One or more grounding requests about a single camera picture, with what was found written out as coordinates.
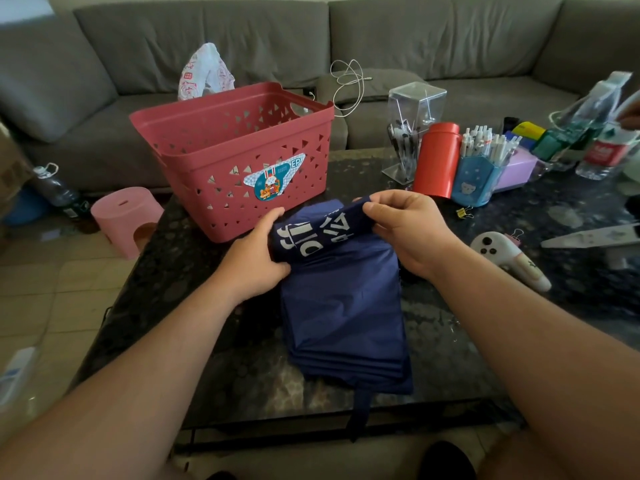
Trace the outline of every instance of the blue pen holder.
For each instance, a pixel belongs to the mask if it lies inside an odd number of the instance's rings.
[[[487,204],[503,170],[485,157],[460,158],[451,199],[464,207]]]

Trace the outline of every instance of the forearm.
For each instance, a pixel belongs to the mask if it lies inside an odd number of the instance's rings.
[[[531,427],[583,478],[640,469],[640,353],[456,243],[429,277]],[[611,462],[612,455],[619,460]]]
[[[163,464],[235,306],[214,275],[0,451],[0,478],[144,479]]]

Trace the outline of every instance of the red cylindrical canister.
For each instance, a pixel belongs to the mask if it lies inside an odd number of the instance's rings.
[[[455,123],[434,123],[422,137],[413,191],[424,195],[451,197],[460,156],[460,127]]]

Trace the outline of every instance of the red bottle label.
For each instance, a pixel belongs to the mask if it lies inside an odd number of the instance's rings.
[[[625,156],[627,148],[627,144],[606,143],[596,140],[584,156],[584,161],[601,166],[615,166]]]

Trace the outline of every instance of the purple box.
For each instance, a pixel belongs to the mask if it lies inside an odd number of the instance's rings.
[[[519,146],[503,170],[493,192],[516,189],[526,184],[537,161],[535,156]]]

